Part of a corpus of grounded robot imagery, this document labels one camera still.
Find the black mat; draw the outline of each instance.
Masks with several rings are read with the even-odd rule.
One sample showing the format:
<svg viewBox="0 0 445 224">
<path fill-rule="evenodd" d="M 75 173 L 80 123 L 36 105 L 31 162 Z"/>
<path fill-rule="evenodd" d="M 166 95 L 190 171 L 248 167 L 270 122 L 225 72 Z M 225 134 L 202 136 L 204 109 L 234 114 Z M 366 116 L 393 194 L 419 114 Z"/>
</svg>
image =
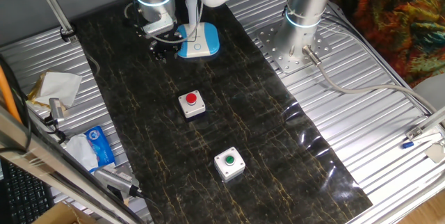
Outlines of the black mat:
<svg viewBox="0 0 445 224">
<path fill-rule="evenodd" d="M 371 206 L 227 6 L 203 16 L 217 58 L 187 62 L 151 55 L 122 25 L 125 5 L 76 24 L 157 223 L 345 223 Z M 177 97 L 193 90 L 207 112 L 187 123 Z M 224 184 L 213 158 L 232 146 L 246 169 Z"/>
</svg>

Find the blue light ring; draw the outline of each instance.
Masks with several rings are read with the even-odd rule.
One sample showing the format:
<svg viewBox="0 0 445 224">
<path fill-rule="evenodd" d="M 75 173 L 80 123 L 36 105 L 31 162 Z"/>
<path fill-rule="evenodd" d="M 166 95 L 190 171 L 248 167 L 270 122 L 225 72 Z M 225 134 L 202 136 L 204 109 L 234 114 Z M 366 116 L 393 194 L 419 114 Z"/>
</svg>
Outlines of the blue light ring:
<svg viewBox="0 0 445 224">
<path fill-rule="evenodd" d="M 320 19 L 317 23 L 312 24 L 312 25 L 300 25 L 300 24 L 296 24 L 295 22 L 293 22 L 293 21 L 291 20 L 291 18 L 289 18 L 289 15 L 287 14 L 287 11 L 286 11 L 286 18 L 287 18 L 287 20 L 288 20 L 292 25 L 297 26 L 297 27 L 300 27 L 300 28 L 302 28 L 302 29 L 308 29 L 308 28 L 311 28 L 311 27 L 313 27 L 313 26 L 316 26 L 316 25 L 318 25 L 318 23 L 320 23 L 320 21 L 321 21 L 321 19 Z"/>
<path fill-rule="evenodd" d="M 170 0 L 165 0 L 162 1 L 160 3 L 146 3 L 144 1 L 138 0 L 139 3 L 143 4 L 144 6 L 149 6 L 149 7 L 157 7 L 157 6 L 162 6 L 164 4 L 166 4 L 167 2 L 169 2 Z"/>
</svg>

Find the red button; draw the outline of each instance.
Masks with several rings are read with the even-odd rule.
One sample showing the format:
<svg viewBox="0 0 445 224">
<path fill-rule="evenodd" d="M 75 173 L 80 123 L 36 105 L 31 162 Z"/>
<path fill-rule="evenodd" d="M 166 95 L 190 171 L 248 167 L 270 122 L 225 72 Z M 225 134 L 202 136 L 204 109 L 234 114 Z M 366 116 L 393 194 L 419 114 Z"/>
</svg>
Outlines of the red button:
<svg viewBox="0 0 445 224">
<path fill-rule="evenodd" d="M 189 93 L 186 96 L 186 101 L 189 105 L 194 105 L 196 103 L 196 95 L 194 93 Z"/>
</svg>

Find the orange pole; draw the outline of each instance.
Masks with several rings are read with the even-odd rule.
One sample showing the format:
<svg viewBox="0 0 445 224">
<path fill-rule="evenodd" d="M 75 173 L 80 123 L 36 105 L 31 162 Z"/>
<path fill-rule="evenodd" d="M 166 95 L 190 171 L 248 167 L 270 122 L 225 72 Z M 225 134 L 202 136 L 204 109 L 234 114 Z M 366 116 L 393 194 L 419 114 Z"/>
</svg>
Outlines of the orange pole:
<svg viewBox="0 0 445 224">
<path fill-rule="evenodd" d="M 20 119 L 19 111 L 15 106 L 13 93 L 11 92 L 11 88 L 9 87 L 8 80 L 6 79 L 5 73 L 3 69 L 0 67 L 0 90 L 3 93 L 3 97 L 5 98 L 6 107 L 8 107 L 8 111 L 14 118 L 22 123 L 22 119 Z"/>
</svg>

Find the blue package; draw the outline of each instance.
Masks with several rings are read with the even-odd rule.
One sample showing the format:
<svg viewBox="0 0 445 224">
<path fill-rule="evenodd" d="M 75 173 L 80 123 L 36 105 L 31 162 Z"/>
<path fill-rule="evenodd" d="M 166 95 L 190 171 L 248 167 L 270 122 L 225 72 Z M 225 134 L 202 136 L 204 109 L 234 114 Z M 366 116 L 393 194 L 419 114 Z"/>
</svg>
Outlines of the blue package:
<svg viewBox="0 0 445 224">
<path fill-rule="evenodd" d="M 114 162 L 113 151 L 111 151 L 111 147 L 106 140 L 105 134 L 102 131 L 102 128 L 97 126 L 88 130 L 86 133 L 86 138 L 92 149 L 95 151 L 97 156 L 97 163 L 99 167 L 108 165 Z"/>
</svg>

